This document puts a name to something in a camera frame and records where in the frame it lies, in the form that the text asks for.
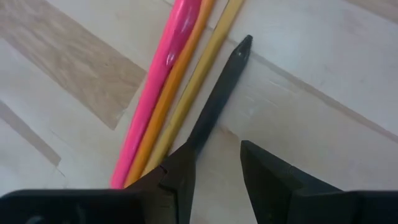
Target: pink pencil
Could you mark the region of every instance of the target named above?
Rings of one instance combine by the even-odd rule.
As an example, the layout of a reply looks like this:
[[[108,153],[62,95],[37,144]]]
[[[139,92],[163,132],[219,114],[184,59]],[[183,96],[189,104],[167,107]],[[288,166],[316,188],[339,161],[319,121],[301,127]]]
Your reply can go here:
[[[149,67],[147,81],[123,149],[111,179],[111,188],[122,189],[137,148],[152,116],[165,79],[183,49],[198,17],[201,0],[176,0],[163,31],[159,46]]]

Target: pencil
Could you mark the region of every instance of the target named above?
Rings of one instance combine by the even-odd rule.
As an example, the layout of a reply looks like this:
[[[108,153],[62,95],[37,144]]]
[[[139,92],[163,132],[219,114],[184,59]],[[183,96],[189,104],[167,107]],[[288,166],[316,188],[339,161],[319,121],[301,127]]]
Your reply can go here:
[[[244,0],[229,0],[224,12],[222,13],[213,35],[199,59],[197,67],[185,88],[180,101],[170,119],[170,123],[166,127],[164,133],[161,135],[159,142],[155,145],[148,164],[146,165],[143,175],[150,172],[157,167],[171,147],[176,135],[178,134],[181,125],[187,116],[187,113],[199,92],[199,89],[207,76],[207,73],[214,63],[218,51],[221,48],[225,38],[228,35],[229,29],[232,26],[234,18],[238,13]]]
[[[122,189],[124,186],[164,81],[192,31],[199,8],[200,0],[176,0],[174,4],[112,175],[113,189]]]
[[[188,137],[187,143],[196,151],[196,155],[199,154],[206,143],[211,130],[217,122],[218,116],[221,114],[231,92],[248,63],[252,39],[252,36],[247,35],[232,51]]]
[[[202,0],[198,19],[193,26],[192,32],[188,41],[183,48],[178,60],[173,66],[169,77],[163,87],[162,94],[156,104],[154,113],[149,121],[147,131],[142,138],[141,144],[138,148],[136,158],[132,162],[129,174],[127,176],[124,187],[128,187],[140,178],[142,171],[147,164],[148,158],[152,152],[154,143],[162,129],[163,123],[166,119],[167,112],[173,102],[174,96],[178,90],[181,79],[188,67],[189,61],[193,52],[200,40],[200,36],[206,27],[207,19],[211,13],[215,0]]]

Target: wooden surface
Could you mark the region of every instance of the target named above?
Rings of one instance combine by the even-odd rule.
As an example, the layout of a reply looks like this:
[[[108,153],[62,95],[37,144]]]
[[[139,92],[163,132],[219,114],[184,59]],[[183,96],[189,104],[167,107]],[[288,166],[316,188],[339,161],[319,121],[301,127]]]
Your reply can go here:
[[[147,69],[172,1],[48,2]],[[216,2],[176,98],[226,2]],[[398,172],[398,25],[393,6],[394,1],[376,0],[246,0],[173,146],[175,150],[187,139],[237,42],[253,35],[248,66],[198,160],[192,223],[255,223],[241,176],[242,139],[343,190],[398,188],[392,178]],[[29,178],[30,166],[18,162],[1,162],[3,170],[17,170],[1,174],[29,180],[13,185],[15,189],[107,186],[140,91],[112,130],[31,60],[0,40],[0,100],[61,161],[53,173],[46,172],[52,166],[40,162],[40,184]],[[15,158],[38,154],[17,131],[7,125],[4,129],[29,150],[14,154],[7,151],[12,144],[2,140],[1,153]]]
[[[145,71],[44,0],[4,0],[1,36],[115,128]]]
[[[363,7],[381,17],[398,23],[397,0],[346,0],[357,6]]]

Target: yellow pencil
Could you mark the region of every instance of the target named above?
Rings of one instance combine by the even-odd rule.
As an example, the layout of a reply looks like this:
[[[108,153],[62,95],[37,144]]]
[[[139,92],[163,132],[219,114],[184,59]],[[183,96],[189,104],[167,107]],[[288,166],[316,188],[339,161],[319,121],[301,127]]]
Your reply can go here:
[[[203,81],[207,76],[207,73],[209,72],[209,69],[214,63],[221,45],[228,35],[229,29],[231,28],[234,18],[243,1],[244,0],[229,0],[227,3],[216,28],[214,29],[213,35],[210,37],[206,49],[200,57],[197,67],[177,104],[174,114],[170,119],[170,123],[163,135],[161,135],[159,142],[156,144],[142,175],[146,175],[152,169],[157,167],[170,149]]]

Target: light wood floor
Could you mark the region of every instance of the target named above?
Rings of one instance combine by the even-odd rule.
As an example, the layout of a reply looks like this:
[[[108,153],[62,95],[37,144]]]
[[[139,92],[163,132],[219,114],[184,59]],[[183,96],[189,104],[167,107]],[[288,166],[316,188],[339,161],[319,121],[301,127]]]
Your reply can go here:
[[[227,1],[217,0],[179,96]],[[0,194],[108,187],[172,3],[0,1]],[[343,190],[398,189],[397,15],[396,0],[246,0],[173,146],[253,35],[198,160],[192,223],[255,223],[242,139]]]

